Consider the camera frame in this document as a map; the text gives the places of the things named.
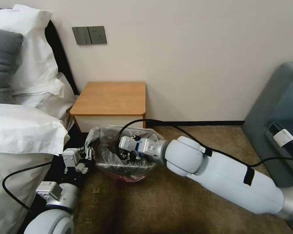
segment white label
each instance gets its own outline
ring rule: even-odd
[[[49,182],[49,181],[42,181],[40,183],[40,185],[51,185],[51,184],[52,184],[52,182]]]
[[[289,133],[288,130],[282,129],[280,132],[273,136],[273,139],[280,147],[282,147],[286,143],[292,141],[293,136],[291,135],[291,133]]]

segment nightstand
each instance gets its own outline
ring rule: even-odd
[[[144,119],[146,114],[145,82],[89,82],[70,113],[81,132],[95,125],[125,125]],[[134,123],[144,127],[144,122]]]

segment gray chair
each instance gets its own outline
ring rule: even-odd
[[[280,148],[274,142],[276,126],[293,134],[293,62],[276,69],[242,126],[261,159],[293,157],[293,143]],[[293,161],[272,160],[265,166],[277,186],[293,185]]]

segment trash can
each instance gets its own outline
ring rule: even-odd
[[[116,141],[122,126],[106,125],[95,126],[87,136],[85,148],[94,150],[95,167],[102,170],[112,178],[126,182],[137,182],[147,176],[156,167],[156,163],[147,161],[144,157],[137,157],[132,161],[121,160],[116,154]],[[163,137],[153,129],[126,128],[121,136],[139,136],[151,140],[163,140]]]

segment black headboard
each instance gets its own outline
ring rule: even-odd
[[[62,46],[61,40],[59,38],[59,35],[52,21],[50,21],[49,24],[47,25],[45,29],[45,35],[46,35],[47,42],[52,48],[55,61],[58,65],[58,71],[62,72],[65,75],[66,79],[68,80],[69,84],[71,85],[73,89],[74,94],[79,95],[75,81],[73,79],[71,69],[67,61],[64,48]]]

